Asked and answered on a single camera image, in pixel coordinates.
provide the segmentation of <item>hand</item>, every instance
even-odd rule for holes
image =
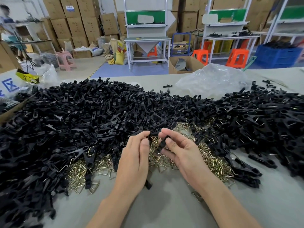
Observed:
[[[164,139],[167,135],[171,137],[166,139],[166,149],[162,149],[165,156],[170,158],[185,180],[197,191],[215,177],[211,170],[205,164],[197,145],[190,139],[184,137],[178,132],[163,128],[158,136]]]
[[[113,191],[134,200],[145,185],[149,170],[150,131],[131,136],[123,148]]]

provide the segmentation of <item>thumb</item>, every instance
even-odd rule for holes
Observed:
[[[175,153],[177,156],[183,151],[182,148],[180,148],[175,141],[173,141],[171,138],[166,139],[166,146],[169,148],[173,153]]]
[[[148,138],[144,138],[141,140],[139,145],[139,167],[147,166],[149,165],[149,153],[150,153],[150,146],[149,146],[149,140]]]

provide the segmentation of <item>left hand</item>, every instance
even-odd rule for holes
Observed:
[[[150,131],[131,136],[121,154],[113,191],[132,200],[145,185],[149,170]]]

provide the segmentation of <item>blue plastic crate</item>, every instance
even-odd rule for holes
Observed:
[[[303,48],[273,49],[259,45],[255,63],[266,69],[287,68],[295,64]]]

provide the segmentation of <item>pink plastic stool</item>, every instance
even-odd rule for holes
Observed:
[[[56,58],[58,61],[58,65],[66,71],[71,71],[71,68],[76,68],[76,64],[74,58],[68,51],[62,51],[56,53]]]

